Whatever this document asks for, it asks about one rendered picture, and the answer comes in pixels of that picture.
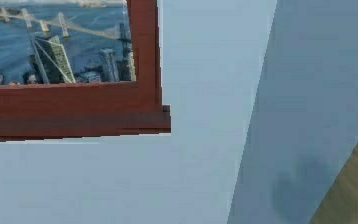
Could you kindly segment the red-brown framed window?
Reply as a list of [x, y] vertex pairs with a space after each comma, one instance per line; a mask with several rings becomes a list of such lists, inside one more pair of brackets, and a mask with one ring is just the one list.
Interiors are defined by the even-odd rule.
[[162, 103], [157, 0], [126, 0], [136, 80], [0, 86], [0, 142], [159, 134]]

